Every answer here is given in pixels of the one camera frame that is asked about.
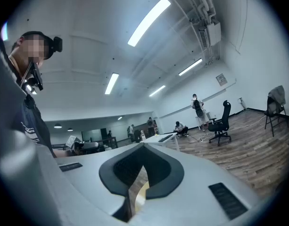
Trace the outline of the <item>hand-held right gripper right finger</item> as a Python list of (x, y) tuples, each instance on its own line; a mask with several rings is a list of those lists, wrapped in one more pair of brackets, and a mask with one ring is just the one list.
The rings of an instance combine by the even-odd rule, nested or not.
[[(212, 161), (166, 147), (153, 147), (177, 159), (184, 168), (184, 178), (167, 197), (146, 200), (134, 216), (134, 226), (249, 226), (267, 205), (267, 199)], [(223, 183), (247, 211), (230, 220), (209, 189), (217, 183)]]

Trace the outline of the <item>black folding chair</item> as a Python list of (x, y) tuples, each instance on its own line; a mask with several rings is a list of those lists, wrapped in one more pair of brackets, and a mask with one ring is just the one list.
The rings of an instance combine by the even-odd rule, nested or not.
[(264, 115), (266, 116), (264, 129), (266, 129), (267, 125), (270, 124), (273, 137), (274, 127), (280, 125), (281, 123), (286, 122), (287, 128), (289, 128), (289, 121), (284, 105), (279, 104), (271, 97), (267, 98), (267, 109), (264, 111)]

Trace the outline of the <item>yellow round table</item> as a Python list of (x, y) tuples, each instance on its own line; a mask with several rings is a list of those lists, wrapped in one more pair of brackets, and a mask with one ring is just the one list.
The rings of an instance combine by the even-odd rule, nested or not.
[(149, 182), (147, 181), (139, 190), (135, 199), (135, 213), (138, 213), (146, 201), (146, 190), (149, 189)]

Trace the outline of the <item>person's dark printed t-shirt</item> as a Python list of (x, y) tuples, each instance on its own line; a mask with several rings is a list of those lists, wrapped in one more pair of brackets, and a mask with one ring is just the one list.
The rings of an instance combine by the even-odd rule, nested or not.
[(34, 143), (41, 144), (48, 147), (50, 153), (55, 158), (56, 155), (52, 149), (50, 132), (41, 117), (40, 110), (36, 106), (35, 100), (27, 92), (25, 80), (29, 77), (28, 67), (24, 70), (18, 68), (14, 62), (8, 57), (8, 66), (15, 76), (16, 83), (20, 86), (20, 89), (25, 93), (26, 97), (23, 100), (17, 114), (15, 115), (13, 128), (23, 132)]

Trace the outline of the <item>white square table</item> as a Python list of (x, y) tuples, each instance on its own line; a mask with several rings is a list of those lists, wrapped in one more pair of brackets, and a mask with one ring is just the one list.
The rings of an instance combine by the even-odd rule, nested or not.
[(152, 144), (152, 145), (158, 145), (158, 146), (162, 146), (162, 147), (167, 147), (169, 145), (169, 143), (171, 141), (173, 141), (174, 144), (175, 144), (175, 149), (177, 151), (180, 151), (180, 147), (179, 147), (177, 136), (176, 136), (177, 133), (169, 133), (169, 134), (173, 134), (172, 138), (168, 139), (168, 140), (166, 140), (164, 142), (158, 142), (158, 140), (160, 140), (163, 137), (166, 137), (168, 134), (154, 135), (154, 136), (152, 136), (150, 138), (147, 138), (147, 139), (143, 140), (142, 142), (146, 143), (146, 144)]

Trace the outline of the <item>grey jacket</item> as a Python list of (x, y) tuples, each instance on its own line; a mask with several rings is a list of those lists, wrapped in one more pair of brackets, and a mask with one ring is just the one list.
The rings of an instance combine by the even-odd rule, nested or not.
[(267, 109), (269, 113), (279, 113), (285, 104), (285, 90), (282, 85), (273, 88), (268, 93)]

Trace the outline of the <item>grey wall panel box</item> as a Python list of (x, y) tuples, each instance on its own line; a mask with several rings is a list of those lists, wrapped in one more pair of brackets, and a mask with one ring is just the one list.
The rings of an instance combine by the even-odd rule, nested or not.
[(218, 76), (216, 77), (216, 79), (217, 79), (217, 81), (218, 81), (218, 83), (219, 83), (220, 86), (223, 86), (223, 85), (227, 84), (226, 77), (224, 76), (223, 73), (220, 74), (220, 75), (218, 75)]

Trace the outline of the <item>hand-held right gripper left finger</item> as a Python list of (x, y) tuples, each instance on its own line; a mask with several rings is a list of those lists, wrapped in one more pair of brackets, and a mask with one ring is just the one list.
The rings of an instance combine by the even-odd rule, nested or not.
[(36, 162), (43, 198), (44, 226), (146, 226), (146, 217), (135, 215), (124, 222), (120, 213), (129, 200), (109, 191), (101, 181), (101, 166), (118, 155), (140, 148), (130, 145), (98, 154), (53, 158), (47, 147), (37, 145)]

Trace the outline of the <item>white ceiling pipes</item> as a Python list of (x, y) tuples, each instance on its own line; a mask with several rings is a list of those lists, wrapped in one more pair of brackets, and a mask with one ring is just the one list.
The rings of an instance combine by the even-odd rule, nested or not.
[(216, 15), (214, 4), (212, 0), (200, 0), (198, 11), (206, 24), (212, 23), (212, 18)]

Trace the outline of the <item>black backpack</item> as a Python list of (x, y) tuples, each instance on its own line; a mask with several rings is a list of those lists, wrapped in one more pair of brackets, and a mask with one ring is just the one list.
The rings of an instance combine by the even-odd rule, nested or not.
[(192, 108), (195, 109), (196, 114), (199, 118), (203, 117), (204, 114), (201, 109), (200, 102), (197, 99), (193, 100)]

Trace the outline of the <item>long ceiling light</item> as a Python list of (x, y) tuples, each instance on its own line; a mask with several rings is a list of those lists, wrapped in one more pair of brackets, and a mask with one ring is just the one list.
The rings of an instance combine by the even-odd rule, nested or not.
[(170, 5), (171, 3), (169, 0), (160, 0), (137, 26), (136, 30), (128, 40), (128, 45), (135, 47), (147, 29)]
[(113, 89), (118, 77), (119, 77), (119, 74), (112, 73), (111, 78), (109, 80), (109, 83), (107, 85), (106, 91), (105, 91), (105, 95), (109, 95), (111, 93), (111, 91), (112, 91), (112, 89)]
[(198, 64), (200, 64), (202, 62), (202, 58), (198, 59), (197, 61), (195, 61), (194, 63), (192, 63), (191, 65), (189, 65), (187, 68), (185, 68), (183, 71), (181, 71), (178, 75), (182, 76), (184, 75), (186, 72), (188, 72), (189, 70), (191, 70), (192, 68), (194, 68), (195, 66), (197, 66)]
[(165, 87), (166, 87), (165, 85), (159, 87), (159, 88), (156, 89), (154, 92), (152, 92), (152, 93), (149, 95), (149, 97), (154, 96), (155, 94), (157, 94), (158, 92), (160, 92), (161, 90), (163, 90)]

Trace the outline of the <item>black office chair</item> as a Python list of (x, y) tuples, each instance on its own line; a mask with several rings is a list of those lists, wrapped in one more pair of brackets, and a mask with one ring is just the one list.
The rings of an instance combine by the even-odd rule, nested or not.
[(209, 139), (209, 143), (212, 142), (212, 140), (214, 139), (218, 139), (217, 145), (220, 146), (220, 139), (225, 137), (228, 138), (229, 141), (231, 142), (231, 136), (228, 135), (227, 131), (229, 130), (230, 126), (229, 126), (229, 116), (230, 116), (230, 111), (231, 111), (231, 104), (225, 100), (223, 102), (223, 106), (224, 106), (224, 111), (223, 111), (223, 115), (222, 118), (220, 120), (215, 121), (215, 119), (213, 120), (212, 124), (209, 124), (208, 126), (208, 130), (210, 132), (214, 132), (215, 136), (211, 139)]

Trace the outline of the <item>white air conditioner unit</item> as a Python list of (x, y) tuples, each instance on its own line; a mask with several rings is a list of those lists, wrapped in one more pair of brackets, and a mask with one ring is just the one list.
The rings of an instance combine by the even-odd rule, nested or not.
[(214, 20), (211, 24), (207, 26), (202, 26), (199, 28), (199, 35), (203, 44), (203, 48), (208, 48), (209, 46), (214, 46), (221, 41), (221, 24), (220, 22)]

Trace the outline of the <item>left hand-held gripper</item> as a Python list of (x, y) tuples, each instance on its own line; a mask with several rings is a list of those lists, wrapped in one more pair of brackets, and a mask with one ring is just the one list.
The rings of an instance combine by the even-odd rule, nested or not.
[(99, 149), (98, 142), (83, 142), (75, 136), (70, 136), (65, 143), (65, 148), (69, 149), (73, 155), (84, 155), (95, 153)]

